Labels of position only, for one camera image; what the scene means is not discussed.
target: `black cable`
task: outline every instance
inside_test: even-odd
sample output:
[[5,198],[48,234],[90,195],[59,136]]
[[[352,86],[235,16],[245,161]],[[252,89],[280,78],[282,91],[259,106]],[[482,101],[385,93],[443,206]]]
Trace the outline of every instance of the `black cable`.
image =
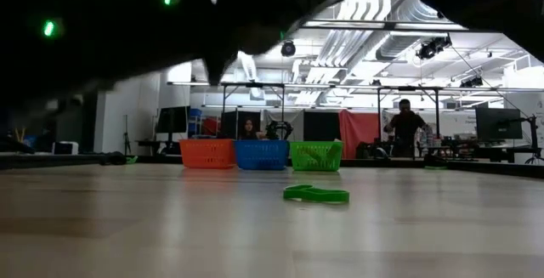
[[[465,60],[461,54],[459,54],[459,52],[456,50],[456,48],[453,47],[453,45],[451,45],[451,49],[453,49],[457,55],[459,55],[459,57],[461,58],[461,60],[463,60],[464,63],[466,63],[468,65],[468,67],[470,68],[470,70],[472,70],[474,73],[476,73],[476,75],[479,75],[480,79],[482,80],[482,82],[485,82],[488,86],[490,86],[490,88],[493,88],[493,91],[495,91],[497,94],[499,94],[499,96],[504,99],[508,104],[510,104],[513,108],[517,109],[519,112],[521,112],[522,115],[525,116],[525,118],[529,118],[529,116],[523,112],[521,109],[519,109],[516,105],[513,104],[513,102],[511,102],[510,100],[508,100],[501,92],[499,92],[498,90],[495,89],[495,87],[493,87],[490,83],[488,83],[468,62],[467,60]],[[524,136],[524,139],[525,141],[531,141],[531,139],[529,139],[527,133],[523,132],[522,131],[522,134]]]

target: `man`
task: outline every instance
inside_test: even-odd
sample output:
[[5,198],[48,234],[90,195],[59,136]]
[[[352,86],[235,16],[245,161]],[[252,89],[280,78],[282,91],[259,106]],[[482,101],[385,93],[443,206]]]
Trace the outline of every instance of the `man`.
[[402,99],[399,102],[400,113],[393,116],[393,119],[383,129],[386,133],[393,132],[395,144],[394,156],[413,156],[414,136],[418,128],[426,126],[425,121],[410,110],[410,101]]

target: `green basket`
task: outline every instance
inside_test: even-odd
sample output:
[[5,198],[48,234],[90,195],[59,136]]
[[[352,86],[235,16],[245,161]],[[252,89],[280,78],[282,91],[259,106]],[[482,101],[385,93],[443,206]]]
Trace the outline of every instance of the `green basket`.
[[342,160],[342,142],[291,142],[295,171],[336,172]]

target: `plastic basket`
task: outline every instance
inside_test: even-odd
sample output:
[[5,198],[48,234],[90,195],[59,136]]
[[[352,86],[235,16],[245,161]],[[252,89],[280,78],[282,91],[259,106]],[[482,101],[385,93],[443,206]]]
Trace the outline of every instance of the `plastic basket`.
[[232,139],[183,139],[179,147],[186,167],[231,168],[235,165]]
[[248,170],[286,168],[289,142],[285,140],[243,140],[235,142],[238,167]]
[[292,168],[295,171],[329,171],[340,168],[342,142],[291,142]]

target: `black monitor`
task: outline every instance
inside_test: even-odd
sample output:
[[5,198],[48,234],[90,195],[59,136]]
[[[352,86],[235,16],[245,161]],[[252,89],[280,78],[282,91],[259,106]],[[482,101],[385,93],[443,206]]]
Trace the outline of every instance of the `black monitor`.
[[478,140],[522,139],[518,109],[476,108]]
[[158,133],[184,133],[187,131],[189,106],[162,108],[156,127]]

